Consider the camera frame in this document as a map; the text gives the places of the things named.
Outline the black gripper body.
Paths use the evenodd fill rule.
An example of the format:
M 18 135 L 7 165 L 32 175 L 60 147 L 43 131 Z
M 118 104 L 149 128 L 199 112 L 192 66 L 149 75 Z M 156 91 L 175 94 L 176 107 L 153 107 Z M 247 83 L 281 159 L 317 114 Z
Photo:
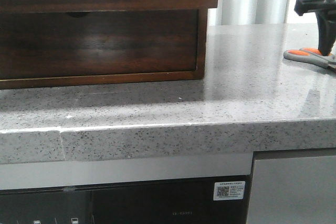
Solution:
M 329 55 L 335 43 L 335 0 L 296 0 L 294 11 L 299 16 L 315 13 L 319 32 L 318 50 L 323 56 Z

